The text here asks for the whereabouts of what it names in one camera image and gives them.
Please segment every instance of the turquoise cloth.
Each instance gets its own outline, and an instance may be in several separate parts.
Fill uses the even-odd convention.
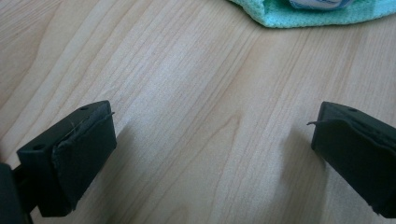
[[[355,0],[334,11],[293,8],[289,0],[230,0],[267,27],[292,28],[369,21],[396,12],[396,0]]]

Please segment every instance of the wooden table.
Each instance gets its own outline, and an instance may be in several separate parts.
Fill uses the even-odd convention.
[[[81,105],[118,147],[35,223],[396,223],[310,148],[320,103],[396,126],[396,16],[261,27],[225,0],[0,1],[0,161]]]

